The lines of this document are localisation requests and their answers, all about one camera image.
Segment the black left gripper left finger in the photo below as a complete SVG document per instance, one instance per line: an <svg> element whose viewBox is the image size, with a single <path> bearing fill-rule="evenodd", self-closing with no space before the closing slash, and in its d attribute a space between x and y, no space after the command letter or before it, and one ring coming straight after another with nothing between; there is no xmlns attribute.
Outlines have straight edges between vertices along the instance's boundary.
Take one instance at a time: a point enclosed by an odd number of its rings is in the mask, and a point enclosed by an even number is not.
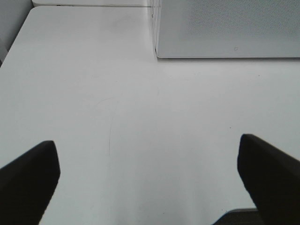
<svg viewBox="0 0 300 225"><path fill-rule="evenodd" d="M54 141L43 141L0 170L0 223L37 225L60 178Z"/></svg>

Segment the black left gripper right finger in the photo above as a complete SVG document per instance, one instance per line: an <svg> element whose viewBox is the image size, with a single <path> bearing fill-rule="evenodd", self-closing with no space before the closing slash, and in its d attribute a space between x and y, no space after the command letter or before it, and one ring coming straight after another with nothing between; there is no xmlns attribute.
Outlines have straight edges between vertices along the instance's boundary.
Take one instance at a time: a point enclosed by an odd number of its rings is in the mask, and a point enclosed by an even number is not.
<svg viewBox="0 0 300 225"><path fill-rule="evenodd" d="M300 223L300 162L263 139L243 134L238 173L267 225Z"/></svg>

